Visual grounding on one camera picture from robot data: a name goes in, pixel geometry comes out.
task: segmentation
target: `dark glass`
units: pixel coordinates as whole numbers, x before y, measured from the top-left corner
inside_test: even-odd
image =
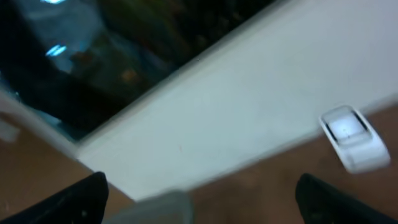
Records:
[[[0,78],[76,141],[276,0],[0,0]]]

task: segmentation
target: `brown floor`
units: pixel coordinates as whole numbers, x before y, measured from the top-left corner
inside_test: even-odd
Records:
[[[369,120],[389,148],[389,167],[350,175],[327,138],[321,136],[192,190],[196,223],[303,223],[294,192],[305,172],[398,219],[398,106],[378,112]],[[15,144],[0,142],[0,220],[90,173],[26,130]],[[111,187],[106,217],[132,203]]]
[[[0,141],[0,220],[40,202],[91,173],[79,162],[67,158],[22,128],[17,142],[6,144]],[[113,186],[109,189],[105,217],[133,203]]]
[[[369,120],[389,149],[389,167],[348,174],[322,136],[193,190],[197,224],[303,223],[295,185],[306,172],[398,219],[398,106]]]

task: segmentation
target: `white object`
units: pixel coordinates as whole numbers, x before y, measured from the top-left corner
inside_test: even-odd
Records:
[[[320,123],[348,172],[358,174],[390,163],[383,141],[358,110],[341,106],[322,115]]]

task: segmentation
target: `gray fabric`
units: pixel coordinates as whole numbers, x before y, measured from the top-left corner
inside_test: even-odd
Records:
[[[136,203],[104,224],[191,224],[193,209],[184,192],[171,192]]]

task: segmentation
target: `white wall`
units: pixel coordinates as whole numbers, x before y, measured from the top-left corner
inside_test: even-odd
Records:
[[[189,189],[316,134],[398,87],[397,0],[293,0],[180,72],[79,159],[130,197]]]

